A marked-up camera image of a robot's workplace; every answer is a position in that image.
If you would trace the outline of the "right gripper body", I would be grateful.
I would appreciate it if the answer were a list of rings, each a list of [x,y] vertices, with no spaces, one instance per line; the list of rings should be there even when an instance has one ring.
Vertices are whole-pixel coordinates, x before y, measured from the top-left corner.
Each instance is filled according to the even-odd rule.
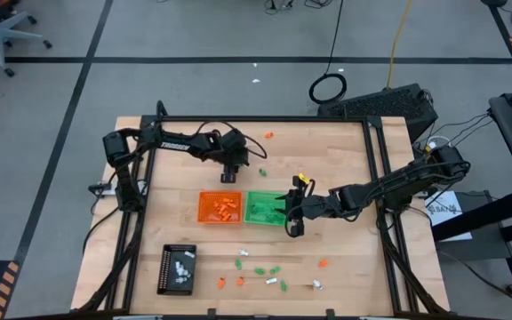
[[[289,201],[289,220],[339,217],[340,203],[331,196],[296,196]]]

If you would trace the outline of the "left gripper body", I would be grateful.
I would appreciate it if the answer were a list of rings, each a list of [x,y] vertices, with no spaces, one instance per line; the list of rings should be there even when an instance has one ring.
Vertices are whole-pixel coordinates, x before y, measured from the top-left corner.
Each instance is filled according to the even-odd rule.
[[[220,136],[220,145],[222,150],[217,154],[217,162],[226,165],[249,165],[246,138],[238,129],[232,129]]]

